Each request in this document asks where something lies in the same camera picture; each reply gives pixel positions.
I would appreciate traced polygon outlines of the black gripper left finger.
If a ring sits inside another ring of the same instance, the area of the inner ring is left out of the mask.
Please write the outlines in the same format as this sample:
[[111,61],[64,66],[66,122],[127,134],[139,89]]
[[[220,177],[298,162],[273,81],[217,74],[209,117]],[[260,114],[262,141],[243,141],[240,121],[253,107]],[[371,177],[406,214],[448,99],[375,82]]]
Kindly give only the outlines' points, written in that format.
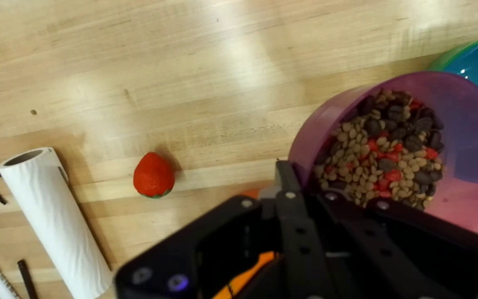
[[232,195],[121,265],[117,299],[210,299],[268,250],[272,199]]

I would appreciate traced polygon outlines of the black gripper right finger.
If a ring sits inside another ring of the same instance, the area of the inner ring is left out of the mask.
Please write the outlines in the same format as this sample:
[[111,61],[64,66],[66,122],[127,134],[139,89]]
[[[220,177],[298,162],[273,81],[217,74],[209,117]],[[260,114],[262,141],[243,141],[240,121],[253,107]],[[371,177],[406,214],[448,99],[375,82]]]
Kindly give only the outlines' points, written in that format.
[[317,237],[343,249],[351,278],[336,275],[338,293],[358,285],[373,299],[478,299],[478,234],[391,199],[356,207],[340,189],[307,194],[288,161],[277,179],[293,202],[320,220]]

